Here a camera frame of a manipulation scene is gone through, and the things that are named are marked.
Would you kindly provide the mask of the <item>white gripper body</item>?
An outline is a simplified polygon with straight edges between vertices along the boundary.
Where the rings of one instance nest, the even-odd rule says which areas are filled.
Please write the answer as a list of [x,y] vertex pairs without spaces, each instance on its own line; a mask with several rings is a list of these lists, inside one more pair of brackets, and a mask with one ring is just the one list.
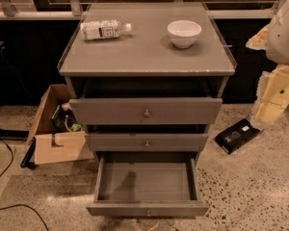
[[266,55],[277,64],[289,64],[289,0],[269,24]]

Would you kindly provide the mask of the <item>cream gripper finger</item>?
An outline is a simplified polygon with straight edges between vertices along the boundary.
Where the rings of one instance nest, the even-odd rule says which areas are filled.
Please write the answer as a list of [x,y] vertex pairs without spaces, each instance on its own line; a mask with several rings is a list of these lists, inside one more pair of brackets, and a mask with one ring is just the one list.
[[246,47],[252,50],[265,50],[267,48],[268,28],[268,25],[264,26],[253,37],[251,37],[247,41]]
[[289,105],[289,65],[279,64],[272,72],[263,71],[256,96],[250,123],[273,124]]

